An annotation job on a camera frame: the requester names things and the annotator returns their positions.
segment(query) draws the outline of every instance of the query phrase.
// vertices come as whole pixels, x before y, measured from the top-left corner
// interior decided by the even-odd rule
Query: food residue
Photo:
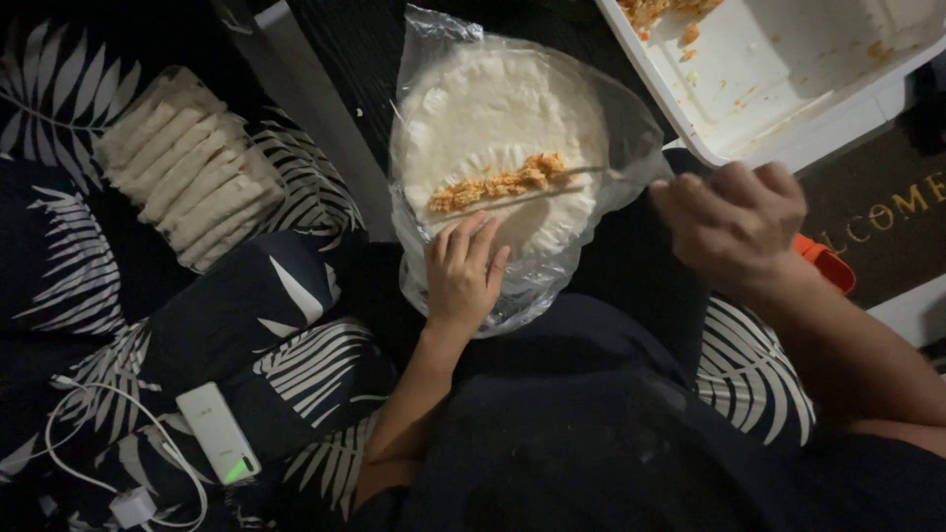
[[[694,21],[687,24],[687,29],[683,32],[683,42],[693,44],[700,38],[700,26]]]
[[[567,185],[573,175],[559,175],[566,170],[557,152],[530,155],[526,164],[516,171],[504,171],[485,179],[463,179],[456,185],[441,186],[433,191],[428,202],[432,212],[450,213],[464,210],[485,200],[519,196],[529,190],[548,190],[549,183]]]
[[[722,3],[723,0],[618,0],[624,16],[637,31],[650,29],[666,11],[699,15]]]
[[[884,43],[881,41],[871,44],[867,48],[867,56],[874,61],[880,62],[890,59],[890,56],[893,54],[893,52],[893,48],[884,49]]]

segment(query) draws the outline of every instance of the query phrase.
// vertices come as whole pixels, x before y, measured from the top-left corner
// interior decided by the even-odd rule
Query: plastic bag
[[[285,201],[282,176],[190,70],[165,69],[96,142],[112,185],[178,262],[205,272]]]
[[[594,228],[605,213],[630,204],[655,179],[673,177],[661,153],[663,133],[633,93],[570,56],[535,43],[484,33],[479,25],[437,11],[408,6],[406,18],[407,34],[397,85],[398,115],[391,142],[390,190],[394,230],[404,246],[400,288],[425,315],[428,294],[424,250],[435,234],[432,234],[431,227],[418,220],[405,193],[402,173],[407,149],[403,139],[412,126],[411,116],[404,113],[404,103],[412,91],[428,90],[420,86],[425,72],[438,68],[438,64],[445,64],[443,62],[451,54],[465,49],[462,46],[488,44],[491,53],[498,49],[503,54],[532,54],[543,66],[573,78],[580,77],[592,89],[591,97],[598,99],[596,105],[600,106],[606,132],[604,159],[621,179],[600,178],[596,203],[580,233],[561,242],[561,246],[549,253],[530,253],[508,264],[499,301],[476,337],[486,338],[515,330],[547,310],[558,293],[569,284],[578,267],[581,247],[591,242]],[[468,210],[474,212],[476,207]]]

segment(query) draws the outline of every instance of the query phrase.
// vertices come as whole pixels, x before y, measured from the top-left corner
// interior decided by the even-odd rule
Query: charging cable
[[[75,476],[76,478],[84,480],[90,484],[94,484],[102,489],[107,489],[110,492],[116,494],[116,497],[113,500],[112,504],[110,505],[110,508],[112,509],[115,517],[119,520],[119,523],[123,525],[123,527],[128,528],[130,526],[141,525],[143,528],[148,530],[147,521],[153,521],[154,523],[158,523],[163,526],[168,526],[171,528],[187,528],[188,526],[193,525],[193,527],[190,528],[187,532],[194,532],[195,530],[197,530],[198,527],[201,526],[201,523],[203,523],[204,517],[206,517],[207,515],[207,507],[208,507],[207,492],[204,491],[203,484],[201,483],[201,480],[197,477],[197,473],[194,471],[194,468],[189,463],[187,463],[187,461],[184,459],[184,454],[181,452],[180,449],[178,449],[177,444],[174,443],[174,440],[171,438],[170,434],[167,433],[167,430],[165,430],[165,427],[161,424],[161,421],[159,421],[158,418],[154,416],[154,414],[152,414],[147,408],[145,408],[145,405],[141,404],[141,402],[138,399],[132,397],[131,394],[125,392],[124,390],[119,390],[118,388],[115,388],[114,386],[110,386],[108,384],[101,384],[98,382],[89,382],[86,384],[79,384],[78,382],[75,382],[72,379],[69,379],[68,377],[64,377],[61,375],[54,376],[53,380],[60,384],[65,384],[67,386],[74,386],[75,389],[69,392],[68,394],[66,394],[66,396],[62,398],[62,400],[60,400],[59,404],[56,405],[56,408],[53,409],[52,414],[49,415],[49,420],[46,422],[46,430],[45,430],[46,450],[34,456],[39,456],[48,452],[49,457],[52,458],[53,462],[55,462],[56,465],[59,466],[60,469],[62,469],[63,471]],[[190,521],[188,523],[166,523],[158,519],[153,519],[154,502],[151,501],[150,496],[148,495],[148,491],[146,489],[137,488],[137,489],[132,490],[129,493],[119,493],[118,490],[113,488],[112,486],[109,486],[108,484],[105,484],[104,482],[98,481],[92,477],[86,476],[76,470],[73,470],[69,466],[66,466],[62,462],[62,460],[60,460],[60,458],[56,455],[56,451],[55,451],[56,448],[62,445],[63,443],[65,443],[66,441],[68,441],[69,438],[71,438],[73,435],[75,435],[79,431],[79,428],[81,428],[81,426],[89,419],[90,417],[89,414],[91,413],[92,408],[89,408],[88,412],[86,413],[86,416],[82,417],[82,420],[79,422],[79,426],[76,428],[76,430],[74,430],[68,437],[66,437],[63,441],[57,443],[56,445],[52,444],[53,422],[56,420],[56,416],[59,414],[59,411],[62,409],[65,403],[69,400],[69,398],[71,398],[74,394],[84,391],[87,396],[91,397],[92,390],[89,389],[90,387],[105,388],[107,390],[111,390],[115,392],[116,394],[124,397],[125,399],[131,401],[131,403],[137,406],[139,409],[141,409],[141,411],[145,413],[145,416],[147,416],[154,423],[155,427],[157,427],[158,431],[160,431],[161,435],[165,438],[165,441],[162,442],[161,444],[162,449],[164,449],[165,452],[167,452],[167,454],[171,458],[173,458],[174,461],[177,462],[179,466],[181,466],[181,469],[185,473],[187,473],[187,476],[190,477],[190,479],[194,482],[194,486],[197,488],[198,498],[201,501],[201,514],[200,516],[198,516],[197,519]],[[138,520],[140,521],[138,521],[138,523],[127,524],[127,523],[131,523],[129,519],[132,519],[134,521],[138,521]]]

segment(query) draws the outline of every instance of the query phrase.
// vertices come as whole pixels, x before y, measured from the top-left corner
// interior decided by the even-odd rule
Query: styrofoam container
[[[850,142],[875,121],[858,115],[893,117],[877,111],[876,95],[946,49],[942,0],[725,0],[702,18],[665,15],[646,42],[616,0],[597,1],[687,148],[717,167]],[[694,20],[701,35],[683,45]],[[884,54],[868,53],[872,45]],[[697,54],[682,62],[684,48]]]

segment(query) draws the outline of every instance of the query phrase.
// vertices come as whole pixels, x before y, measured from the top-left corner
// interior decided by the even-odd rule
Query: hand
[[[485,220],[480,211],[448,225],[427,247],[427,327],[464,343],[496,305],[509,257],[509,246],[503,246],[489,260],[499,219],[481,228]]]
[[[811,269],[793,250],[804,193],[780,164],[732,163],[705,183],[692,174],[650,187],[674,235],[674,254],[722,293],[746,302]]]

